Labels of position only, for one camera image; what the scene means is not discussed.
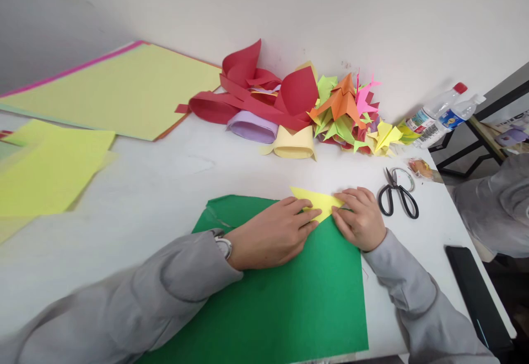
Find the black scissors handle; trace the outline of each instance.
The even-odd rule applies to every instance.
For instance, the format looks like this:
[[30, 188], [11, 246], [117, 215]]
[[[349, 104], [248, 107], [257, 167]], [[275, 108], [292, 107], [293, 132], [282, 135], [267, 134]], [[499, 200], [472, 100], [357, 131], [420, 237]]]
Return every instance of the black scissors handle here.
[[[379, 202], [379, 208], [380, 208], [380, 211], [382, 211], [382, 213], [384, 215], [387, 215], [387, 216], [391, 216], [393, 215], [393, 195], [391, 194], [391, 189], [393, 189], [391, 187], [391, 185], [386, 185], [379, 193], [379, 197], [378, 197], [378, 202]], [[387, 191], [387, 200], [390, 202], [390, 211], [386, 211], [386, 209], [384, 208], [384, 206], [382, 205], [382, 195], [384, 194], [384, 192]]]
[[[404, 209], [406, 210], [406, 214], [411, 219], [417, 219], [419, 218], [419, 206], [417, 206], [417, 202], [413, 198], [413, 196], [410, 195], [410, 193], [405, 190], [401, 185], [398, 186], [398, 191], [401, 193], [402, 203], [404, 204]], [[413, 213], [409, 210], [408, 207], [408, 201], [406, 200], [406, 196], [412, 201], [413, 209], [415, 210]]]

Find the wristwatch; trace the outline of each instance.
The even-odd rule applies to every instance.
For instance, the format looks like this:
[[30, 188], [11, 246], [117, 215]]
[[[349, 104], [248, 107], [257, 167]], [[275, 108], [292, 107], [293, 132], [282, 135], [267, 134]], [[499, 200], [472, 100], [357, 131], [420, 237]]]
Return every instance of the wristwatch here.
[[233, 249], [231, 242], [228, 239], [224, 239], [224, 231], [221, 228], [211, 229], [217, 246], [219, 247], [220, 252], [224, 254], [224, 258], [228, 259], [231, 255], [231, 250]]

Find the hand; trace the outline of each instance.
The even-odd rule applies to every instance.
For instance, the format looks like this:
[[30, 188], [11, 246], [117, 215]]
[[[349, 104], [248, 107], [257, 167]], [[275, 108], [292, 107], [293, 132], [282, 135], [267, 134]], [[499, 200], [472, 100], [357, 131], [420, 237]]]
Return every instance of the hand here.
[[310, 200], [288, 197], [272, 204], [224, 238], [233, 246], [228, 263], [237, 270], [274, 268], [297, 256], [317, 226], [311, 219], [321, 210], [298, 214], [312, 207]]
[[343, 237], [362, 251], [377, 248], [386, 237], [386, 227], [375, 195], [369, 189], [358, 187], [335, 193], [334, 196], [354, 211], [332, 208], [332, 216]]

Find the orange paper crane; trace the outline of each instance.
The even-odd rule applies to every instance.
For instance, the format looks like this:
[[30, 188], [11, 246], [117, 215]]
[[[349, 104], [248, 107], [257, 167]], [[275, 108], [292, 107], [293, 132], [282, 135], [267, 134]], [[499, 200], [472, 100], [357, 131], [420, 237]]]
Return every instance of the orange paper crane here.
[[325, 101], [317, 110], [316, 115], [320, 115], [323, 111], [331, 108], [332, 118], [338, 120], [340, 116], [348, 114], [361, 129], [365, 128], [365, 123], [360, 120], [358, 114], [357, 104], [354, 98], [354, 83], [353, 77], [349, 73], [342, 79], [338, 85], [332, 89], [333, 94]]

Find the white table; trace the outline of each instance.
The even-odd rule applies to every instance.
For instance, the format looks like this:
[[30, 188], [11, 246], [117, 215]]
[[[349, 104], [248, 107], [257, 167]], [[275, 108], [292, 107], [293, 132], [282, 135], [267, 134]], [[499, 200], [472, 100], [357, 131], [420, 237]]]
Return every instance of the white table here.
[[[0, 113], [0, 129], [15, 130], [26, 120]], [[390, 159], [317, 143], [316, 162], [261, 156], [259, 145], [195, 115], [159, 142], [118, 137], [112, 151], [120, 157], [96, 175], [74, 212], [40, 217], [0, 246], [0, 335], [73, 289], [137, 264], [190, 233], [209, 199], [226, 194], [281, 199], [291, 195], [289, 186], [331, 194], [360, 185], [376, 193], [386, 184], [384, 167], [405, 167], [404, 159], [413, 155], [434, 164], [428, 151], [409, 147], [406, 155]], [[395, 213], [384, 218], [386, 226], [466, 316], [444, 245], [470, 248], [514, 338], [515, 329], [445, 186], [416, 183], [412, 194], [419, 219], [408, 218], [394, 197]], [[407, 348], [395, 307], [369, 265], [362, 264], [370, 349], [351, 358], [403, 354]]]

